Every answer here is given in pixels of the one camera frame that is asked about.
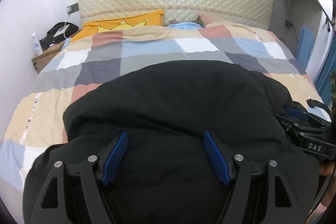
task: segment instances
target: black strap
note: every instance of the black strap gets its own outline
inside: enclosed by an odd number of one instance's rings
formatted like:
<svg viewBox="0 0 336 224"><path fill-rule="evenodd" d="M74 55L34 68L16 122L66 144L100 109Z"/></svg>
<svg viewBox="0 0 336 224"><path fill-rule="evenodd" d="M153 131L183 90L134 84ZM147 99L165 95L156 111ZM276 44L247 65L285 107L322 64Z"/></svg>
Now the black strap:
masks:
<svg viewBox="0 0 336 224"><path fill-rule="evenodd" d="M314 108L315 106L317 106L319 108L322 108L331 117L331 111L330 111L330 109L324 103L321 103L321 102L319 102L317 100L309 99L309 100L307 100L307 104L308 104L309 107L312 107L312 108Z"/></svg>
<svg viewBox="0 0 336 224"><path fill-rule="evenodd" d="M332 18L333 27L335 26L335 19L336 19L336 7L335 7L335 4L333 4L333 18Z"/></svg>

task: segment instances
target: black cloth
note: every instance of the black cloth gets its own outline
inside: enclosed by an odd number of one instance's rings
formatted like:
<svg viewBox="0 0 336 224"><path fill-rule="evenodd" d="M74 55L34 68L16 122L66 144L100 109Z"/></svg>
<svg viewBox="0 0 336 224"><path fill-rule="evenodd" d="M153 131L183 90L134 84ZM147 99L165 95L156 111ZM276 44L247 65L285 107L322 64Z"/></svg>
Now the black cloth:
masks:
<svg viewBox="0 0 336 224"><path fill-rule="evenodd" d="M216 223L228 188L204 149L206 130L251 161L276 160L304 220L319 163L286 139L273 116L288 107L295 105L281 83L220 61L166 62L105 83L65 111L69 143L35 160L24 189L25 223L56 161L82 162L119 130L129 146L105 195L122 223Z"/></svg>
<svg viewBox="0 0 336 224"><path fill-rule="evenodd" d="M54 37L54 35L56 34L56 32L63 28L64 25L68 25L69 27L65 30L64 34L60 34L56 37ZM76 26L75 24L72 24L70 22L58 22L56 25L54 25L48 32L47 32L47 36L45 38L42 38L40 40L40 44L41 44L41 48L42 50L46 50L47 48L49 48L50 44L59 44L62 41L64 41L64 36L65 37L70 37L71 35L73 35L75 32L78 31L78 26Z"/></svg>

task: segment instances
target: metal bolt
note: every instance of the metal bolt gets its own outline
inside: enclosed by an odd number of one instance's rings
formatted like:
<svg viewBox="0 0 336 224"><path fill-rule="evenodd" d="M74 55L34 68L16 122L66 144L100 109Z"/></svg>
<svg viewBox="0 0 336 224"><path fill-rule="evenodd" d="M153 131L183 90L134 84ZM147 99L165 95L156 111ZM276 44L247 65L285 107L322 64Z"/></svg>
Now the metal bolt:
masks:
<svg viewBox="0 0 336 224"><path fill-rule="evenodd" d="M269 161L270 166L272 167L277 167L278 163L275 160L270 160Z"/></svg>
<svg viewBox="0 0 336 224"><path fill-rule="evenodd" d="M243 159L244 159L243 155L241 155L241 154L236 154L235 155L235 160L242 161Z"/></svg>
<svg viewBox="0 0 336 224"><path fill-rule="evenodd" d="M56 161L56 162L55 162L54 166L55 166L56 168L58 168L58 167L61 167L62 164L63 164L63 163L59 160L59 161Z"/></svg>
<svg viewBox="0 0 336 224"><path fill-rule="evenodd" d="M96 160L97 160L97 156L96 155L92 155L92 156L88 157L88 161L89 162L94 162Z"/></svg>

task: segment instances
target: patchwork quilt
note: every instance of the patchwork quilt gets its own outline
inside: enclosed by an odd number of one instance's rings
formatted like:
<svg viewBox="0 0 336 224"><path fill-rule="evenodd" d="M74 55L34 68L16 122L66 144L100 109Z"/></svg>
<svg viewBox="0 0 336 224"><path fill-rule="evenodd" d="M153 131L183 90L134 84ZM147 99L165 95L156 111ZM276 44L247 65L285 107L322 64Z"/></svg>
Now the patchwork quilt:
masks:
<svg viewBox="0 0 336 224"><path fill-rule="evenodd" d="M307 106L307 99L321 98L305 70L273 33L262 29L236 23L198 30L145 26L82 38L41 71L2 142L0 195L18 223L23 223L22 190L35 158L48 146L67 142L65 109L103 83L172 60L220 60L260 71L284 84L308 111L328 118Z"/></svg>

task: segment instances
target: wooden nightstand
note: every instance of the wooden nightstand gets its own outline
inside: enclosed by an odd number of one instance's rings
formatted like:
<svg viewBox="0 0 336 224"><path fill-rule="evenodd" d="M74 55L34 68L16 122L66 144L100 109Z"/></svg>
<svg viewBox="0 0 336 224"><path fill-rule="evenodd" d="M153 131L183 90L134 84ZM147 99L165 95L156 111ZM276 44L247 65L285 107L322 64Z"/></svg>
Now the wooden nightstand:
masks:
<svg viewBox="0 0 336 224"><path fill-rule="evenodd" d="M78 30L69 38L74 37L80 31L81 30ZM50 60L53 59L61 51L64 42L65 40L59 44L55 44L54 46L47 48L43 53L35 56L31 60L37 73L40 73L40 71L43 70L43 68L50 62Z"/></svg>

